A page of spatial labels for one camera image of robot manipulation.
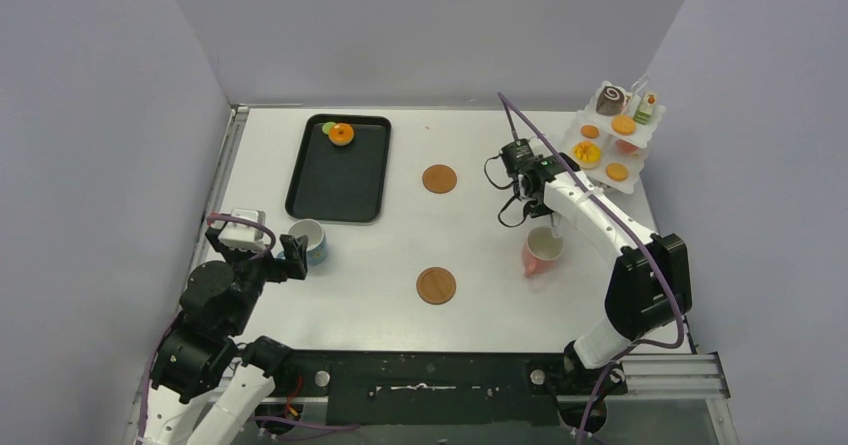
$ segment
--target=white table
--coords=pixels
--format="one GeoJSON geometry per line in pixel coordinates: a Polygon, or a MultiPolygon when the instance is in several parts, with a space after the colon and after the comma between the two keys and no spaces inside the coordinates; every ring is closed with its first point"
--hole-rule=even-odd
{"type": "MultiPolygon", "coordinates": [[[[368,225],[326,224],[327,260],[311,268],[306,281],[268,284],[237,341],[267,335],[296,349],[560,352],[601,317],[611,270],[576,230],[566,234],[558,268],[523,277],[523,240],[549,221],[507,229],[495,218],[511,192],[491,187],[482,167],[511,139],[502,111],[252,109],[222,211],[264,210],[275,233],[287,232],[295,221],[284,209],[292,168],[305,123],[318,113],[391,121],[382,213],[368,225]],[[459,177],[444,195],[421,184],[422,172],[437,163],[459,177]],[[419,273],[434,266],[456,277],[456,295],[444,305],[425,303],[415,289],[419,273]]],[[[573,117],[528,115],[554,143],[573,117]]],[[[531,136],[519,125],[522,136],[531,136]]],[[[508,181],[500,161],[490,164],[490,173],[508,181]]],[[[610,198],[654,226],[641,184],[633,195],[611,192],[610,198]]],[[[520,204],[505,220],[520,220],[520,204]]],[[[208,252],[206,260],[214,259],[220,257],[208,252]]],[[[669,342],[675,334],[672,324],[651,338],[669,342]]],[[[676,352],[690,353],[688,344],[676,352]]]]}

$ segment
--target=wooden coaster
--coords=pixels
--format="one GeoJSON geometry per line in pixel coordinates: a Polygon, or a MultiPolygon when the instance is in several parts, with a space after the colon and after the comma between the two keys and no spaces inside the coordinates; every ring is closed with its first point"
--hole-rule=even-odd
{"type": "Polygon", "coordinates": [[[421,180],[433,193],[448,193],[456,186],[456,172],[447,165],[433,165],[424,170],[421,180]]]}
{"type": "Polygon", "coordinates": [[[421,300],[433,305],[448,302],[456,293],[456,279],[444,268],[428,268],[418,275],[415,284],[421,300]]]}

